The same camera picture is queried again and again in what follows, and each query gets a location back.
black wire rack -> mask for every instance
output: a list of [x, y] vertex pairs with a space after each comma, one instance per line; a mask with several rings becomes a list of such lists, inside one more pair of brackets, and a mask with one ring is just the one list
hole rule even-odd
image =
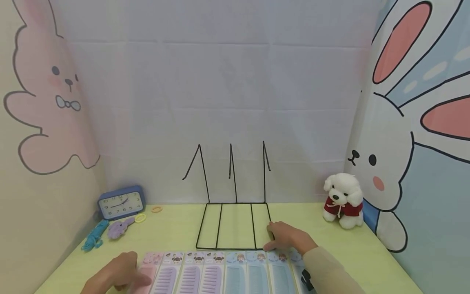
[[[246, 250], [263, 250], [262, 248], [257, 248], [256, 246], [256, 233], [255, 233], [255, 222], [253, 218], [253, 204], [264, 204], [266, 205], [267, 209], [267, 215], [269, 217], [269, 221], [271, 221], [271, 214], [269, 212], [269, 205], [266, 202], [266, 166], [269, 171], [271, 171], [271, 167], [269, 166], [269, 159], [267, 157], [267, 152], [266, 152], [266, 144], [263, 141], [263, 186], [264, 186], [264, 200], [263, 202], [238, 202], [238, 195], [237, 195], [237, 190], [236, 190], [236, 178], [235, 178], [235, 163], [234, 163], [234, 155], [232, 151], [232, 144], [230, 144], [230, 164], [229, 164], [229, 170], [228, 170], [228, 178], [230, 179], [233, 175], [233, 180], [234, 180], [234, 187], [235, 187], [235, 202], [211, 202], [211, 197], [209, 196], [209, 187], [207, 185], [207, 176], [205, 172], [205, 166], [204, 166], [204, 158], [203, 158], [203, 153], [201, 150], [201, 145], [199, 144], [197, 146], [196, 152], [194, 153], [193, 160], [191, 161], [191, 164], [189, 165], [188, 171], [186, 172], [185, 176], [183, 177], [183, 180], [186, 179], [186, 177], [189, 174], [189, 171], [191, 170], [191, 167], [193, 166], [194, 159], [197, 156], [197, 152], [199, 152], [201, 156], [201, 162], [203, 165], [203, 171], [204, 171], [204, 180], [205, 180], [205, 185], [206, 185], [206, 192], [207, 192], [207, 203], [204, 208], [204, 214], [203, 218], [201, 220], [201, 226], [199, 227], [199, 233], [197, 235], [197, 240], [196, 240], [196, 249], [199, 250], [241, 250], [241, 251], [246, 251]], [[221, 248], [219, 247], [219, 233], [220, 233], [220, 221], [222, 219], [222, 211], [223, 211], [223, 206], [224, 205], [238, 205], [238, 204], [249, 204], [250, 205], [250, 210], [251, 210], [251, 224], [253, 228], [253, 248]], [[217, 226], [217, 238], [215, 242], [215, 247], [201, 247], [199, 246], [199, 238], [201, 237], [201, 231], [203, 228], [204, 224], [204, 219], [205, 219], [205, 213], [207, 210], [208, 205], [220, 205], [220, 214], [219, 214], [219, 224]]]

yellow hair tie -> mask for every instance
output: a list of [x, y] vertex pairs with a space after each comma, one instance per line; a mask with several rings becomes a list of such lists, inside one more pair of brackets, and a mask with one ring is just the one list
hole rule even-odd
[[161, 206], [154, 206], [154, 207], [152, 207], [152, 212], [155, 213], [155, 214], [156, 214], [156, 213], [159, 213], [159, 212], [162, 211], [162, 210], [163, 210], [163, 207], [161, 207]]
[[147, 216], [145, 214], [139, 214], [135, 216], [135, 222], [136, 223], [141, 223], [147, 219]]

light green tabletop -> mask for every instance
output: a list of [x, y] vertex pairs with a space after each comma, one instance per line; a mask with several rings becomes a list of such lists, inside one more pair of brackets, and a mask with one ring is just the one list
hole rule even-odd
[[[36, 294], [80, 293], [86, 280], [124, 251], [134, 250], [142, 257], [147, 251], [195, 250], [205, 205], [164, 205], [163, 211], [132, 224], [119, 240], [109, 241], [88, 253], [80, 250], [83, 242], [44, 282]], [[337, 222], [322, 218], [322, 203], [269, 204], [273, 221], [284, 221], [308, 232], [329, 250], [364, 288], [373, 294], [422, 294], [392, 255], [366, 226], [343, 230]], [[206, 211], [199, 246], [215, 246], [220, 205]], [[256, 242], [262, 247], [268, 240], [268, 216], [264, 204], [253, 205]], [[253, 247], [250, 205], [224, 205], [220, 224], [219, 247]], [[117, 293], [114, 289], [108, 293]]]

blue rope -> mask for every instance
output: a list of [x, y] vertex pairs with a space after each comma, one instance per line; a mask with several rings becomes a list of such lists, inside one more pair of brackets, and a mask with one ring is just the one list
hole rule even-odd
[[95, 248], [99, 248], [103, 244], [103, 240], [101, 240], [101, 235], [104, 233], [106, 228], [109, 225], [109, 221], [102, 220], [97, 224], [97, 226], [88, 234], [86, 238], [85, 244], [82, 246], [82, 250], [88, 252]]

comb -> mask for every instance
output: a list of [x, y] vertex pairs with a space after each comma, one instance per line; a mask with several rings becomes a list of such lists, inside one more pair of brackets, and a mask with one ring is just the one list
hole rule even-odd
[[[157, 268], [155, 266], [151, 267], [142, 267], [139, 269], [139, 272], [148, 276], [149, 278], [152, 279], [155, 277], [155, 272], [157, 271]], [[141, 287], [136, 287], [135, 285], [132, 285], [127, 293], [129, 294], [149, 294], [150, 289], [152, 288], [152, 284], [148, 286], [141, 286]]]
[[187, 266], [181, 276], [181, 285], [178, 294], [197, 294], [201, 270], [197, 266]]
[[269, 285], [264, 265], [248, 265], [250, 294], [269, 294]]
[[225, 294], [245, 294], [245, 271], [241, 266], [229, 265], [226, 273]]
[[204, 268], [201, 293], [220, 294], [222, 269], [218, 266]]
[[176, 279], [176, 268], [162, 267], [153, 284], [152, 294], [172, 294]]
[[292, 275], [287, 266], [272, 265], [273, 280], [274, 280], [274, 294], [296, 294]]

